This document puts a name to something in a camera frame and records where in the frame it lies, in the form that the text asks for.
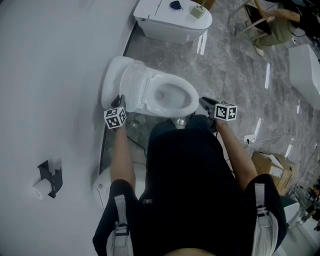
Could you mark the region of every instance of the toilet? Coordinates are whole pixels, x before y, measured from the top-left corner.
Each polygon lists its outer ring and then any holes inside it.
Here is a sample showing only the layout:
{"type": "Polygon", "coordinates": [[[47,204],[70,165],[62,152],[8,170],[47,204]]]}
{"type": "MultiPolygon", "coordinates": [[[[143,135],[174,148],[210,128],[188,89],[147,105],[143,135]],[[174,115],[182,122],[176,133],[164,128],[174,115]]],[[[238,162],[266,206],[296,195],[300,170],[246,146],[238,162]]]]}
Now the toilet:
{"type": "MultiPolygon", "coordinates": [[[[139,199],[146,187],[146,166],[141,163],[134,163],[133,169],[135,173],[135,196],[139,199]]],[[[109,166],[99,175],[92,188],[97,204],[103,209],[106,208],[109,200],[110,186],[111,178],[109,166]]]]}
{"type": "Polygon", "coordinates": [[[122,56],[115,57],[108,67],[102,106],[108,109],[118,95],[125,96],[127,112],[164,118],[186,117],[199,104],[197,91],[186,80],[122,56]]]}
{"type": "Polygon", "coordinates": [[[190,14],[198,3],[179,0],[183,9],[175,10],[170,7],[172,1],[139,1],[133,15],[147,38],[185,44],[199,38],[212,24],[212,16],[207,9],[201,18],[190,14]]]}

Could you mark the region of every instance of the chair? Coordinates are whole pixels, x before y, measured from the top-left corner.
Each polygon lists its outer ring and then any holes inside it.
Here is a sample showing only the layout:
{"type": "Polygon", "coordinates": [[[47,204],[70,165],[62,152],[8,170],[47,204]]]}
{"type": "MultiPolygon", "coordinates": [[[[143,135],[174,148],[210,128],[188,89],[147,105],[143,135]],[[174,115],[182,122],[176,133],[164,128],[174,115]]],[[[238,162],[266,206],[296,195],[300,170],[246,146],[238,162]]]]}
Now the chair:
{"type": "Polygon", "coordinates": [[[256,36],[255,38],[253,38],[253,40],[256,40],[258,38],[261,38],[265,35],[271,35],[271,30],[268,24],[268,21],[263,18],[260,14],[260,11],[262,10],[258,0],[254,0],[255,5],[257,6],[251,6],[248,5],[248,3],[251,0],[246,0],[241,6],[239,6],[230,16],[229,19],[233,16],[236,15],[237,12],[239,12],[242,8],[244,8],[245,13],[247,15],[248,20],[250,20],[251,24],[249,26],[247,26],[245,29],[243,29],[242,31],[235,33],[234,36],[239,36],[241,35],[243,32],[251,29],[251,28],[256,28],[258,31],[261,31],[262,33],[259,34],[258,36],[256,36]]]}

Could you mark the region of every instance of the marble floor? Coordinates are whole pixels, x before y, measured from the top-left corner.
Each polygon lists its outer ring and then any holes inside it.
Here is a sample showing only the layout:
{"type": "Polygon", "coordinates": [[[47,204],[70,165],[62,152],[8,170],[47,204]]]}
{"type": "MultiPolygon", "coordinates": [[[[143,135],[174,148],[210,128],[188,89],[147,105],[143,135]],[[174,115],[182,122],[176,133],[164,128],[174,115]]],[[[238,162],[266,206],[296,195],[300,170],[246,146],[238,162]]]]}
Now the marble floor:
{"type": "MultiPolygon", "coordinates": [[[[260,2],[264,9],[273,5],[260,2]]],[[[233,36],[235,29],[245,26],[245,16],[241,12],[228,24],[228,14],[237,5],[239,1],[235,0],[215,1],[210,10],[212,25],[205,43],[205,36],[182,45],[150,39],[137,26],[126,56],[143,61],[150,68],[186,79],[200,97],[238,105],[237,119],[228,124],[240,141],[245,135],[253,134],[261,120],[256,142],[249,144],[247,152],[285,155],[291,145],[288,158],[297,164],[295,182],[302,186],[311,185],[320,175],[320,164],[317,163],[320,151],[319,147],[315,149],[320,140],[320,111],[314,110],[290,84],[288,49],[295,44],[290,41],[273,46],[265,50],[264,57],[259,56],[250,41],[252,31],[239,38],[233,36]],[[268,63],[271,72],[266,89],[268,63]]],[[[308,41],[304,36],[296,38],[295,43],[297,46],[308,41]]],[[[200,106],[197,112],[204,113],[200,106]]],[[[128,135],[146,148],[151,129],[162,120],[129,114],[128,135]]],[[[110,165],[113,139],[114,132],[107,131],[102,170],[110,165]]],[[[134,161],[145,163],[143,150],[134,143],[130,144],[134,161]]]]}

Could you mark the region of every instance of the backpack strap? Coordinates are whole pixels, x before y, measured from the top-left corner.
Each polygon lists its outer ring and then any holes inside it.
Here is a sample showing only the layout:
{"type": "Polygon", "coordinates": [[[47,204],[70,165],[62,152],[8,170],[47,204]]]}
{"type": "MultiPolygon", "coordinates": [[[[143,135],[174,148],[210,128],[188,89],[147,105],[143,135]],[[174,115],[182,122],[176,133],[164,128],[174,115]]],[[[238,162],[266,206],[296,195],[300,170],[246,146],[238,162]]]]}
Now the backpack strap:
{"type": "Polygon", "coordinates": [[[254,184],[256,222],[251,256],[272,256],[278,240],[278,221],[265,205],[265,184],[254,184]]]}
{"type": "Polygon", "coordinates": [[[119,223],[115,229],[114,239],[114,256],[117,256],[117,251],[122,251],[127,245],[129,230],[128,221],[126,216],[126,200],[125,196],[118,195],[114,197],[116,209],[118,211],[119,223]]]}

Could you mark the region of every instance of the power outlet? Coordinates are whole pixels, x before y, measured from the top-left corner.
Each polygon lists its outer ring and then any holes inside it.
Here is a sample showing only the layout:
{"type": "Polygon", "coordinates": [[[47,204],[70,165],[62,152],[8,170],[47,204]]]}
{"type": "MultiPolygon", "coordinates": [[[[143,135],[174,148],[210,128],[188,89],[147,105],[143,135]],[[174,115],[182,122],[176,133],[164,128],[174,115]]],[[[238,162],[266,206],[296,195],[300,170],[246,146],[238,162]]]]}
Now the power outlet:
{"type": "Polygon", "coordinates": [[[249,134],[249,135],[244,136],[243,142],[247,142],[247,140],[249,140],[250,142],[255,142],[256,135],[253,133],[253,134],[249,134]]]}

